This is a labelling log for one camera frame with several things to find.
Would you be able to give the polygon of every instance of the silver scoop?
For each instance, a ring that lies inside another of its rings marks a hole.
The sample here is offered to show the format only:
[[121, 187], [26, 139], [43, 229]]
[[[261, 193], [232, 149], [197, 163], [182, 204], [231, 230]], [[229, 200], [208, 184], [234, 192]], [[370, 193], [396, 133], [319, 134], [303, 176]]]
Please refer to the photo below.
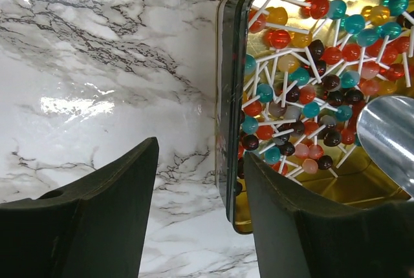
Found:
[[375, 98], [362, 109], [356, 130], [373, 162], [414, 197], [414, 99]]

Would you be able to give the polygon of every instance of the white marble countertop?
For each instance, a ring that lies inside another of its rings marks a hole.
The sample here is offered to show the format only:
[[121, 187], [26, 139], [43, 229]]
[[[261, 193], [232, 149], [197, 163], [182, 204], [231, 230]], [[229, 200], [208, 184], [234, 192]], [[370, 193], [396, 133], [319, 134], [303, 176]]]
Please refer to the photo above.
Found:
[[140, 277], [259, 277], [213, 183], [219, 0], [0, 0], [0, 202], [160, 160]]

